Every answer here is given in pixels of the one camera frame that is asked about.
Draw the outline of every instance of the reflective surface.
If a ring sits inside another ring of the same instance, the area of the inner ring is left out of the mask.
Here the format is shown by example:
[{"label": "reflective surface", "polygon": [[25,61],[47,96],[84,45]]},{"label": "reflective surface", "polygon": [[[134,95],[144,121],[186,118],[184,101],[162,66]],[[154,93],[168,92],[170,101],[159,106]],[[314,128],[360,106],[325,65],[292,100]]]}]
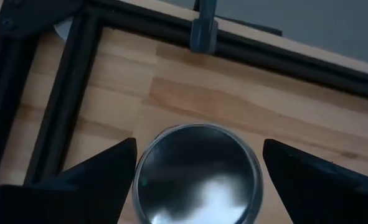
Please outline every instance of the reflective surface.
[{"label": "reflective surface", "polygon": [[160,134],[141,158],[133,200],[142,223],[252,223],[262,175],[251,149],[210,124]]}]

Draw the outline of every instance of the black plastic bracket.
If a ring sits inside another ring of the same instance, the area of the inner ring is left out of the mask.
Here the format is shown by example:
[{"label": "black plastic bracket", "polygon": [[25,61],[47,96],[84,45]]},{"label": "black plastic bracket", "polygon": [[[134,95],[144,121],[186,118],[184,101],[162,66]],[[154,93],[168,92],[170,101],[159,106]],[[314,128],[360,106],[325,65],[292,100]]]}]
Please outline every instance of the black plastic bracket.
[{"label": "black plastic bracket", "polygon": [[201,0],[198,7],[199,18],[192,22],[190,49],[195,53],[214,54],[219,29],[214,20],[217,0]]},{"label": "black plastic bracket", "polygon": [[0,35],[24,38],[70,17],[84,0],[5,0],[0,10]]}]

